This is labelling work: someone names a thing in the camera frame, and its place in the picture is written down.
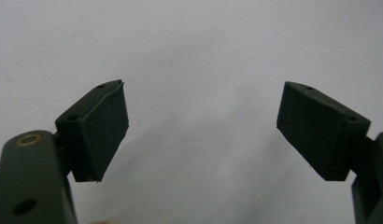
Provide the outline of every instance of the mounting hole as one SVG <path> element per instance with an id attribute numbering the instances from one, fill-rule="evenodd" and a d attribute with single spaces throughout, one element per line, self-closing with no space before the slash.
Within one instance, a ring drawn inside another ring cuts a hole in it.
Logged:
<path id="1" fill-rule="evenodd" d="M 351 121 L 357 121 L 357 118 L 355 118 L 355 117 L 348 117 L 348 119 Z"/>
<path id="2" fill-rule="evenodd" d="M 72 115 L 67 118 L 68 120 L 75 120 L 78 119 L 78 115 Z"/>
<path id="3" fill-rule="evenodd" d="M 35 199 L 25 200 L 14 207 L 13 214 L 15 216 L 25 215 L 31 212 L 36 207 L 36 205 L 37 205 L 37 201 Z"/>
<path id="4" fill-rule="evenodd" d="M 38 133 L 31 133 L 18 139 L 16 144 L 18 147 L 28 147 L 40 141 L 40 138 L 42 138 L 42 135 Z"/>

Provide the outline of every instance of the white background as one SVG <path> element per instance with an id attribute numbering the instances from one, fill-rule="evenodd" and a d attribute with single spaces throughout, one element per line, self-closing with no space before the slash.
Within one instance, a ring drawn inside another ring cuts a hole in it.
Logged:
<path id="1" fill-rule="evenodd" d="M 121 78 L 130 129 L 80 223 L 353 223 L 276 129 L 285 81 L 383 132 L 383 0 L 0 1 L 0 153 Z"/>

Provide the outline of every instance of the dark green plastic part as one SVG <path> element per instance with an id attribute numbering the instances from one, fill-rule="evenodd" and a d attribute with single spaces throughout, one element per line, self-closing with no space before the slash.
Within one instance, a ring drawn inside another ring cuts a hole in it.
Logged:
<path id="1" fill-rule="evenodd" d="M 55 120 L 78 182 L 101 181 L 128 125 L 123 82 L 92 89 Z"/>
<path id="2" fill-rule="evenodd" d="M 39 140 L 17 145 L 30 134 Z M 52 134 L 34 131 L 10 139 L 0 160 L 0 223 L 76 224 L 74 212 Z"/>
<path id="3" fill-rule="evenodd" d="M 286 82 L 277 127 L 325 180 L 343 181 L 370 120 L 309 86 Z"/>

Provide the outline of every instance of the white wall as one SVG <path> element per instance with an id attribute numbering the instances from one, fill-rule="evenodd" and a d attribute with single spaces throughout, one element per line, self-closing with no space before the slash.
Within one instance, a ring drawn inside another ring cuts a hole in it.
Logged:
<path id="1" fill-rule="evenodd" d="M 276 129 L 283 83 L 383 132 L 383 0 L 0 1 L 0 152 L 121 78 L 131 128 L 80 223 L 353 223 Z"/>

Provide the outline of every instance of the screw hole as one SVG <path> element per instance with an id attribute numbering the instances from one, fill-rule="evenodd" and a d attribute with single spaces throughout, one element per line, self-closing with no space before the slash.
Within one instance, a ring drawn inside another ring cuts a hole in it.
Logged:
<path id="1" fill-rule="evenodd" d="M 355 117 L 348 117 L 348 119 L 351 121 L 357 121 L 357 118 L 355 118 Z"/>
<path id="2" fill-rule="evenodd" d="M 31 146 L 31 145 L 35 144 L 36 142 L 40 141 L 41 137 L 42 136 L 38 133 L 31 133 L 31 134 L 25 135 L 24 137 L 17 140 L 17 142 L 16 142 L 17 147 Z"/>
<path id="3" fill-rule="evenodd" d="M 78 119 L 78 115 L 72 115 L 68 117 L 68 120 L 75 120 Z"/>
<path id="4" fill-rule="evenodd" d="M 15 216 L 22 216 L 31 212 L 36 207 L 37 201 L 28 199 L 14 207 L 13 213 Z"/>

